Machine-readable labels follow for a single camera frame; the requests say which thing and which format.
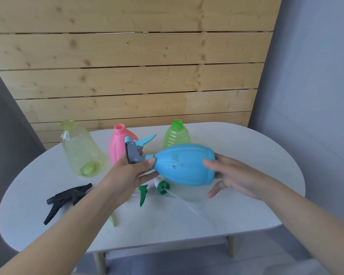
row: pink bottle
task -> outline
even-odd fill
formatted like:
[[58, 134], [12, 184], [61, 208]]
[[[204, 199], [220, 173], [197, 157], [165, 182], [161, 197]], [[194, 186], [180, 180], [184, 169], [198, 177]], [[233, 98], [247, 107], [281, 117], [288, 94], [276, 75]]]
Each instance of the pink bottle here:
[[113, 132], [113, 135], [110, 140], [110, 146], [109, 146], [109, 153], [110, 153], [112, 164], [115, 164], [115, 162], [119, 160], [121, 156], [125, 154], [126, 152], [125, 137], [126, 136], [130, 136], [132, 141], [139, 140], [139, 138], [130, 130], [128, 130], [123, 124], [117, 124], [115, 125], [114, 128], [115, 128], [115, 131]]

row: wooden wall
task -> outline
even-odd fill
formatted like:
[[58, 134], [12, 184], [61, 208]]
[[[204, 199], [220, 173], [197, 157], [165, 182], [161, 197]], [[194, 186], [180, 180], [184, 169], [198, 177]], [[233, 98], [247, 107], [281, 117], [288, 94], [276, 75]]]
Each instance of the wooden wall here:
[[47, 148], [90, 131], [247, 126], [281, 0], [0, 0], [0, 76]]

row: person's left arm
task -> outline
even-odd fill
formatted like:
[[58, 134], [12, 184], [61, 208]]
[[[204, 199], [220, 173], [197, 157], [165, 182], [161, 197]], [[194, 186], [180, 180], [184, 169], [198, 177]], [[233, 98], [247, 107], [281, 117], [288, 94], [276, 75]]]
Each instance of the person's left arm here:
[[154, 163], [155, 158], [150, 158], [129, 165], [123, 156], [89, 194], [0, 268], [0, 275], [70, 274], [111, 213], [126, 202], [139, 185], [158, 175], [153, 172], [140, 176]]

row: ribbed green bottle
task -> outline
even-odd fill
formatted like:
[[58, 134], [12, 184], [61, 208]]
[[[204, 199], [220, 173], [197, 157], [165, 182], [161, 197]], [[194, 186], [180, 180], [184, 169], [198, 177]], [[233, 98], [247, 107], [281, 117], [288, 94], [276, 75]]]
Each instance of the ribbed green bottle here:
[[163, 148], [172, 147], [177, 144], [190, 144], [191, 138], [187, 128], [183, 125], [182, 120], [173, 120], [172, 125], [167, 130], [164, 140]]
[[89, 132], [75, 121], [61, 122], [64, 132], [61, 142], [70, 169], [78, 176], [92, 177], [98, 174], [105, 163], [105, 155]]

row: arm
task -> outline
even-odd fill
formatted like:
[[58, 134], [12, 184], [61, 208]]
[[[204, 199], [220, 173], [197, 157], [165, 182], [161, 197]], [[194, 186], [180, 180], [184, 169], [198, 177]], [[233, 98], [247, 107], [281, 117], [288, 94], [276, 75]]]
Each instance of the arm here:
[[0, 269], [0, 275], [70, 274], [111, 213], [126, 202], [136, 187], [155, 178], [140, 176], [155, 163], [150, 158], [129, 165], [122, 157], [104, 179], [53, 226]]
[[208, 197], [232, 187], [261, 199], [330, 274], [344, 274], [343, 222], [280, 181], [240, 161], [216, 154], [216, 161], [206, 160], [204, 164], [223, 176], [223, 181], [213, 187]]

